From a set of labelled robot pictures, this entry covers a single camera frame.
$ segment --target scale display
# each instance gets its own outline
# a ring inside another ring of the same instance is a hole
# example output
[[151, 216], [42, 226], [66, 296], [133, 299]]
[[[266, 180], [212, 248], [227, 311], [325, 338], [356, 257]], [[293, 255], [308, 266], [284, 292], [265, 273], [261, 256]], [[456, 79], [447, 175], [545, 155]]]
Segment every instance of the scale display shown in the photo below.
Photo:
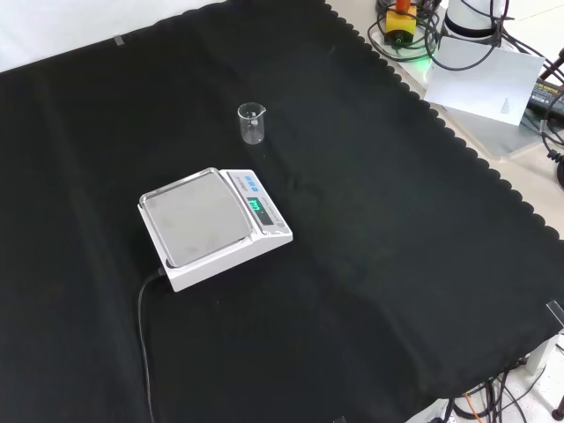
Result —
[[250, 208], [253, 209], [253, 212], [255, 212], [255, 215], [258, 217], [258, 219], [261, 221], [263, 225], [265, 226], [274, 225], [274, 223], [272, 223], [271, 217], [268, 215], [268, 213], [266, 212], [266, 210], [264, 209], [262, 203], [258, 198], [248, 197], [247, 201], [249, 201]]

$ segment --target cable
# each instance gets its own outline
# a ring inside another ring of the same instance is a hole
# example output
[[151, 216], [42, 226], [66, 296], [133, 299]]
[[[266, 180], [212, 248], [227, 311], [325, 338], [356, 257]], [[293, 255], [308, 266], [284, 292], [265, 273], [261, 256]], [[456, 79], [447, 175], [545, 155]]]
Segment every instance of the cable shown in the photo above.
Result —
[[[434, 57], [434, 52], [436, 50], [436, 46], [438, 46], [440, 44], [441, 38], [442, 38], [442, 35], [440, 34], [440, 32], [437, 29], [437, 25], [440, 21], [440, 18], [438, 16], [438, 14], [436, 13], [436, 9], [439, 6], [439, 1], [436, 1], [436, 0], [431, 2], [432, 4], [431, 4], [430, 7], [427, 5], [427, 2], [425, 0], [420, 1], [418, 3], [411, 3], [411, 5], [418, 6], [417, 16], [412, 15], [411, 13], [408, 13], [408, 12], [405, 12], [405, 11], [398, 11], [396, 9], [392, 9], [389, 2], [386, 2], [384, 0], [377, 0], [377, 2], [376, 2], [377, 20], [373, 25], [371, 25], [371, 27], [368, 28], [368, 31], [367, 31], [368, 40], [370, 41], [370, 43], [372, 44], [374, 49], [380, 55], [382, 55], [382, 56], [384, 56], [384, 57], [386, 57], [390, 60], [393, 60], [395, 62], [400, 62], [400, 63], [413, 62], [413, 61], [416, 61], [416, 60], [419, 60], [419, 59], [429, 57], [433, 61], [434, 64], [436, 64], [437, 66], [439, 66], [439, 67], [441, 67], [441, 68], [443, 68], [447, 71], [467, 71], [469, 69], [475, 68], [476, 66], [483, 63], [494, 52], [496, 47], [499, 47], [501, 45], [503, 22], [505, 20], [508, 20], [507, 15], [508, 15], [508, 8], [509, 8], [509, 0], [506, 0], [506, 2], [505, 2], [505, 8], [504, 8], [504, 11], [503, 11], [503, 14], [502, 14], [501, 17], [495, 17], [494, 16], [494, 0], [490, 0], [490, 14], [486, 14], [483, 11], [478, 11], [476, 8], [469, 5], [464, 0], [462, 0], [462, 1], [466, 6], [468, 6], [473, 11], [476, 11], [481, 15], [488, 16], [492, 20], [492, 27], [495, 28], [494, 34], [490, 37], [490, 39], [485, 40], [485, 43], [490, 44], [491, 48], [487, 51], [487, 53], [480, 60], [478, 60], [477, 62], [475, 62], [473, 64], [470, 64], [468, 66], [464, 66], [464, 67], [461, 67], [461, 68], [454, 68], [454, 67], [450, 67], [450, 66], [447, 66], [447, 65], [439, 62]], [[420, 39], [418, 39], [416, 41], [409, 42], [409, 43], [390, 40], [388, 35], [382, 29], [382, 25], [381, 25], [381, 22], [384, 20], [385, 14], [388, 11], [393, 11], [398, 15], [409, 16], [413, 19], [416, 19], [416, 22], [417, 22], [416, 25], [425, 28], [425, 32], [424, 32], [423, 37], [421, 37]], [[424, 48], [426, 53], [423, 54], [423, 55], [417, 55], [417, 56], [411, 56], [411, 57], [393, 56], [392, 54], [390, 54], [389, 52], [387, 52], [383, 48], [381, 48], [372, 38], [372, 30], [374, 29], [375, 26], [378, 26], [378, 29], [380, 30], [382, 36], [384, 37], [384, 40], [389, 42], [391, 47], [394, 50], [396, 50], [397, 52], [401, 48], [410, 49], [410, 50], [417, 50], [417, 49], [423, 49]], [[421, 41], [424, 41], [422, 46], [418, 45], [418, 43], [420, 43]]]
[[486, 404], [486, 409], [482, 412], [477, 412], [476, 414], [472, 413], [472, 412], [466, 412], [464, 411], [462, 408], [460, 408], [458, 405], [456, 405], [456, 403], [453, 404], [453, 410], [455, 412], [455, 414], [457, 416], [462, 417], [463, 419], [467, 419], [467, 420], [475, 420], [476, 418], [483, 418], [483, 417], [487, 417], [490, 415], [490, 413], [492, 413], [495, 409], [495, 406], [498, 404], [499, 398], [497, 401], [495, 401], [495, 391], [494, 391], [494, 385], [492, 384], [492, 380], [488, 379], [486, 382], [484, 382], [484, 387], [487, 389], [486, 391], [486, 395], [487, 395], [487, 404]]
[[556, 163], [564, 163], [564, 155], [562, 155], [561, 153], [557, 152], [556, 150], [554, 150], [553, 148], [550, 148], [550, 146], [548, 145], [548, 143], [546, 142], [547, 139], [550, 139], [552, 142], [554, 142], [555, 144], [560, 144], [559, 141], [555, 140], [554, 138], [552, 138], [550, 135], [548, 135], [546, 133], [546, 126], [547, 123], [550, 119], [550, 114], [553, 110], [554, 105], [556, 104], [556, 102], [558, 100], [560, 100], [562, 97], [564, 96], [564, 91], [562, 91], [562, 93], [560, 93], [559, 95], [557, 95], [556, 97], [554, 97], [554, 100], [551, 101], [550, 105], [548, 106], [548, 109], [546, 110], [545, 113], [545, 117], [543, 118], [542, 121], [540, 121], [540, 136], [543, 138], [543, 144], [546, 147], [546, 150], [548, 150], [548, 158], [550, 160], [555, 161]]
[[515, 47], [517, 47], [519, 49], [519, 51], [521, 51], [522, 53], [527, 53], [529, 54], [527, 51], [523, 51], [523, 48], [528, 49], [529, 51], [531, 51], [532, 53], [534, 53], [535, 55], [537, 55], [538, 57], [543, 57], [545, 59], [545, 62], [548, 63], [548, 65], [543, 64], [543, 66], [545, 67], [545, 69], [550, 70], [553, 72], [553, 75], [560, 81], [562, 82], [562, 84], [564, 84], [564, 71], [560, 68], [558, 68], [553, 62], [551, 62], [550, 60], [548, 60], [546, 58], [546, 56], [540, 54], [536, 49], [534, 49], [533, 47], [525, 44], [522, 41], [519, 41], [517, 38], [515, 38], [513, 35], [511, 35], [510, 33], [508, 33], [505, 29], [503, 29], [503, 35], [505, 35], [505, 39], [512, 45], [514, 45]]
[[468, 403], [468, 405], [470, 406], [470, 409], [472, 410], [472, 413], [474, 414], [474, 417], [476, 418], [476, 420], [479, 423], [482, 423], [482, 420], [480, 419], [480, 417], [478, 416], [478, 414], [476, 413], [476, 410], [474, 410], [474, 406], [472, 405], [472, 401], [470, 400], [470, 397], [468, 397], [468, 394], [464, 394], [464, 397], [466, 398], [466, 402]]
[[[468, 4], [468, 3], [466, 3], [466, 0], [460, 0], [460, 3], [464, 4], [464, 5], [465, 5], [466, 7], [468, 7], [469, 9], [475, 11], [478, 15], [486, 16], [486, 17], [488, 17], [488, 18], [491, 18], [491, 17], [493, 16], [493, 10], [492, 10], [492, 9], [493, 9], [493, 4], [492, 4], [492, 3], [490, 3], [490, 13], [484, 13], [483, 11], [479, 11], [479, 10], [476, 9], [474, 6], [472, 6], [472, 5]], [[503, 19], [503, 20], [515, 20], [515, 18], [510, 18], [510, 17], [505, 17], [505, 18], [502, 18], [502, 17], [499, 17], [499, 18], [493, 17], [493, 19], [495, 19], [495, 20], [500, 20], [500, 19]]]
[[495, 396], [495, 388], [494, 388], [494, 381], [495, 378], [490, 378], [487, 379], [485, 382], [481, 383], [476, 389], [467, 392], [466, 394], [464, 394], [461, 397], [458, 398], [463, 398], [465, 396], [470, 396], [472, 394], [475, 394], [483, 389], [486, 389], [486, 409], [482, 412], [466, 412], [464, 410], [462, 410], [458, 405], [456, 405], [456, 403], [453, 402], [453, 410], [455, 412], [455, 414], [457, 416], [462, 417], [463, 419], [468, 419], [468, 420], [475, 420], [478, 418], [484, 418], [487, 417], [488, 421], [491, 418], [491, 421], [493, 423], [495, 423], [495, 421], [498, 419], [500, 419], [500, 422], [502, 422], [502, 416], [501, 416], [501, 412], [507, 408], [507, 407], [503, 407], [502, 406], [502, 394], [503, 394], [503, 390], [505, 389], [506, 383], [507, 383], [507, 379], [509, 376], [509, 372], [512, 370], [515, 370], [516, 368], [522, 366], [523, 364], [526, 363], [526, 359], [519, 359], [513, 366], [506, 368], [506, 370], [503, 372], [503, 376], [501, 377], [501, 387], [500, 387], [500, 393], [497, 396]]
[[509, 388], [507, 386], [505, 386], [504, 389], [507, 391], [507, 393], [511, 397], [511, 399], [515, 402], [515, 406], [517, 407], [519, 414], [521, 414], [521, 418], [523, 419], [523, 423], [527, 423], [527, 418], [525, 417], [525, 413], [523, 412], [523, 408], [521, 408], [521, 405], [515, 400], [515, 397], [513, 396], [513, 394], [511, 393], [511, 391], [509, 390]]
[[533, 382], [531, 384], [531, 386], [525, 391], [524, 394], [522, 394], [518, 399], [514, 399], [512, 402], [510, 402], [509, 404], [507, 404], [505, 407], [503, 407], [501, 410], [505, 410], [506, 408], [510, 407], [513, 404], [517, 404], [517, 402], [519, 402], [519, 400], [523, 399], [523, 397], [525, 397], [529, 392], [532, 391], [532, 389], [534, 388], [534, 386], [537, 384], [538, 379], [540, 379], [540, 377], [545, 373], [546, 370], [546, 366], [543, 368], [543, 371], [540, 372], [540, 375], [538, 375], [537, 379], [535, 379], [535, 382]]
[[151, 422], [155, 423], [155, 418], [152, 413], [152, 399], [151, 399], [151, 373], [149, 372], [149, 360], [147, 359], [147, 349], [145, 347], [145, 339], [143, 336], [143, 293], [146, 287], [154, 282], [155, 280], [165, 276], [165, 270], [161, 267], [152, 275], [149, 275], [141, 288], [139, 289], [139, 295], [137, 297], [137, 330], [139, 335], [139, 343], [141, 344], [141, 352], [143, 354], [143, 365], [145, 371], [145, 393], [147, 395], [147, 406], [149, 407], [149, 415], [151, 416]]

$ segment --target black tablecloth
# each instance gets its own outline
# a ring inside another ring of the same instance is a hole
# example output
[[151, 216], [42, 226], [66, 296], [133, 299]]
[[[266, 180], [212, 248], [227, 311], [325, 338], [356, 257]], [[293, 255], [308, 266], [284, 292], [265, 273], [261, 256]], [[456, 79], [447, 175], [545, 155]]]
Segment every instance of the black tablecloth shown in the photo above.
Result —
[[558, 235], [357, 35], [233, 2], [0, 76], [3, 423], [147, 421], [136, 204], [206, 167], [256, 170], [295, 240], [147, 293], [158, 422], [402, 422], [555, 333]]

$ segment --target small beaker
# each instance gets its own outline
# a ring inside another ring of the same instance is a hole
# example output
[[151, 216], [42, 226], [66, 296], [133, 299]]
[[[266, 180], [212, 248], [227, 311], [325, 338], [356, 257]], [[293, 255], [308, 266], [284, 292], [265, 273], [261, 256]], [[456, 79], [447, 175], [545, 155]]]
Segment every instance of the small beaker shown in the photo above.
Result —
[[247, 144], [258, 144], [264, 139], [264, 114], [266, 108], [258, 103], [245, 103], [239, 107], [241, 136]]

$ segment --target electronic device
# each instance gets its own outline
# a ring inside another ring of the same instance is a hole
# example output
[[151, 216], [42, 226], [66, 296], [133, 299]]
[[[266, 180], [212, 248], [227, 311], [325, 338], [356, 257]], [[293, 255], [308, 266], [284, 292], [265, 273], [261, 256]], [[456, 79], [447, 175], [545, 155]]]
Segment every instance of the electronic device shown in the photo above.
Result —
[[[553, 100], [562, 93], [562, 88], [542, 79], [538, 79], [535, 87], [532, 89], [531, 99], [527, 108], [535, 112], [545, 115]], [[553, 119], [564, 122], [564, 98], [557, 100], [550, 112]]]
[[141, 196], [138, 209], [176, 292], [293, 239], [251, 170], [206, 169]]

